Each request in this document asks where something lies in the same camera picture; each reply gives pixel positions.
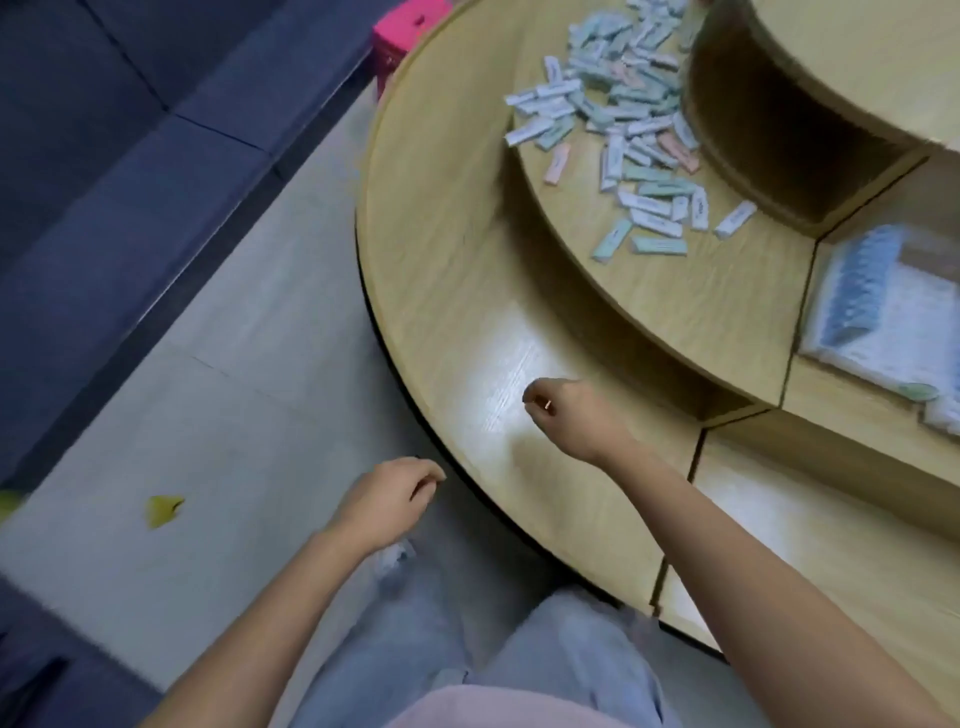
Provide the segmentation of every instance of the left hand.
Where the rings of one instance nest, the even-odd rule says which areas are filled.
[[[395,544],[420,520],[446,480],[432,460],[401,457],[365,473],[344,496],[329,524],[365,555]]]

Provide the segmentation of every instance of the jeans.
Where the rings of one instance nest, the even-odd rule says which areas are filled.
[[[292,728],[383,728],[431,690],[471,684],[540,692],[634,728],[680,728],[620,616],[582,590],[560,590],[472,671],[463,625],[440,572],[401,560],[317,673]]]

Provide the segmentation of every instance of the hand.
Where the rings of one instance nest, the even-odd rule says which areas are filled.
[[[446,474],[432,460],[401,457],[380,463],[347,491],[327,528],[369,555],[403,538],[444,480]]]
[[[562,452],[598,468],[636,445],[610,403],[584,381],[535,379],[523,392],[523,406]]]

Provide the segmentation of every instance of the floor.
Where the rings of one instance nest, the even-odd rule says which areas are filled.
[[[407,407],[363,302],[353,204],[369,88],[43,485],[0,528],[0,570],[166,688],[239,614],[355,476],[439,458]],[[183,495],[151,531],[152,495]],[[452,478],[418,527],[486,661],[568,575]],[[331,606],[274,720],[370,598],[364,565]],[[684,722],[765,721],[720,661],[641,626]]]

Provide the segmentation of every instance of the pink shirt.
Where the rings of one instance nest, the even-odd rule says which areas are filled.
[[[387,728],[627,728],[582,705],[536,692],[457,685],[429,693]]]

